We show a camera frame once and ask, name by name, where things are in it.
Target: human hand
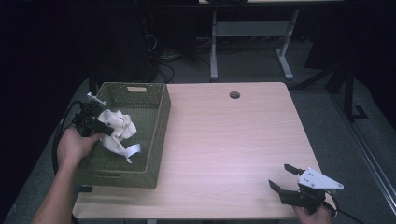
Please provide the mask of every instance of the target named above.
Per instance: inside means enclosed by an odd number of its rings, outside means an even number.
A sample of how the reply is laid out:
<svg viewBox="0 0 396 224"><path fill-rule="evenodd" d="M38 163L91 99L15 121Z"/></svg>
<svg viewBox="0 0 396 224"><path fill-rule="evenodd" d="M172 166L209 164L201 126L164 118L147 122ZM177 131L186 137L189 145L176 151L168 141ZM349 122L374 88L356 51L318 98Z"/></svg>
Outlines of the human hand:
<svg viewBox="0 0 396 224"><path fill-rule="evenodd" d="M330 211L321 205L317 212L309 215L308 211L302 207L292 206L294 212L296 213L298 219L302 224L331 224L332 214Z"/></svg>
<svg viewBox="0 0 396 224"><path fill-rule="evenodd" d="M81 137L75 128L66 129L59 142L57 154L61 165L78 166L82 158L91 151L93 143L102 138L103 133Z"/></svg>

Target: metal stand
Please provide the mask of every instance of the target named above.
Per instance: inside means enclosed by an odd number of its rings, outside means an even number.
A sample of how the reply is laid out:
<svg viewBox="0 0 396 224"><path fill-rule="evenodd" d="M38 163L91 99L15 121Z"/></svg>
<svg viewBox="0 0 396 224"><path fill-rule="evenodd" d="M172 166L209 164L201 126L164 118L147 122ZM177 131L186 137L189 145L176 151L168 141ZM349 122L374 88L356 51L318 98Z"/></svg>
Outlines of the metal stand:
<svg viewBox="0 0 396 224"><path fill-rule="evenodd" d="M212 50L210 52L210 79L217 80L219 78L216 57L216 38L218 36L285 36L283 47L276 50L276 55L286 79L293 79L293 74L285 56L298 13L299 10L294 10L289 21L217 21L217 13L214 11Z"/></svg>

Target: floor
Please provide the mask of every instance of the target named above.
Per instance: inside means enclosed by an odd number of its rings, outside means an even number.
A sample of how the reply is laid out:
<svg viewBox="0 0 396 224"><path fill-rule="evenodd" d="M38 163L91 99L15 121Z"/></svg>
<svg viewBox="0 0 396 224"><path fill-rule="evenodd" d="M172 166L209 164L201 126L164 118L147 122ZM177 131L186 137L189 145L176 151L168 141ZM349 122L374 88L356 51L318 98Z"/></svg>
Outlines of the floor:
<svg viewBox="0 0 396 224"><path fill-rule="evenodd" d="M284 82L288 86L296 85L314 74L315 69L304 68L312 43L292 41L287 59L295 78L288 81L283 77L275 49L280 47L282 39L234 39L224 41L219 48L219 80L217 82ZM170 50L167 56L174 55ZM196 60L181 58L165 62L175 71L174 83L201 83L210 81L208 66L209 52L203 49ZM167 76L172 70L160 65ZM329 94L324 87L325 77L300 91L290 91L304 129L318 159L321 171L344 184L345 189L336 196L339 208L364 223L396 223L396 216L384 197L381 188L375 182L368 163L363 157L360 144L353 137L343 114L336 106L342 101L343 91ZM154 82L163 82L158 75ZM81 99L88 91L88 82L81 83L71 100ZM365 144L371 149L383 172L392 186L396 185L396 132L374 104L370 92L355 81L354 105L360 105L369 119L356 120L354 127L359 130ZM50 146L43 150L18 199L11 208L5 223L28 223L43 200L53 178L50 163ZM144 223L145 220L81 220L80 223ZM202 223L202 220L159 220L158 223ZM227 223L268 223L265 220L227 220ZM298 223L297 220L280 220L281 224ZM333 219L334 224L354 223L343 214Z"/></svg>

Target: wicker basket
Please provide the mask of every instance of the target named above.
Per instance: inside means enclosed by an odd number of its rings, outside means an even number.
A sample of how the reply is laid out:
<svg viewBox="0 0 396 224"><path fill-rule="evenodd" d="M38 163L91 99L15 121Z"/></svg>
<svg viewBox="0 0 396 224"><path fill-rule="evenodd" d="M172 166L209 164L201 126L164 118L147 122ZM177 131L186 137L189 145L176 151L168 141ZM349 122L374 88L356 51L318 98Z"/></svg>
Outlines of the wicker basket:
<svg viewBox="0 0 396 224"><path fill-rule="evenodd" d="M76 180L84 185L155 189L163 154L163 140L171 102L165 84L104 83L97 97L106 101L104 109L120 110L131 116L137 133L121 143L139 143L141 153L131 157L108 151L95 144L81 161Z"/></svg>

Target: white cloth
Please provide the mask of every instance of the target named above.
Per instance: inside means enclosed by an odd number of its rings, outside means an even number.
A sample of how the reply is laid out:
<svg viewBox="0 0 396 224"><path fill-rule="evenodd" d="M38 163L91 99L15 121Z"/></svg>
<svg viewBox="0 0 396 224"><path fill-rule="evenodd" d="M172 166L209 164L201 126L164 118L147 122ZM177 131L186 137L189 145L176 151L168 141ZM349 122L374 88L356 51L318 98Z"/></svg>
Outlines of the white cloth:
<svg viewBox="0 0 396 224"><path fill-rule="evenodd" d="M105 125L114 129L111 136L105 135L101 141L105 148L124 156L129 163L132 163L129 159L136 152L140 152L140 144L136 144L130 147L123 147L121 141L132 137L136 133L136 127L131 122L129 115L123 115L120 111L111 112L107 109L99 115L98 120L102 121Z"/></svg>

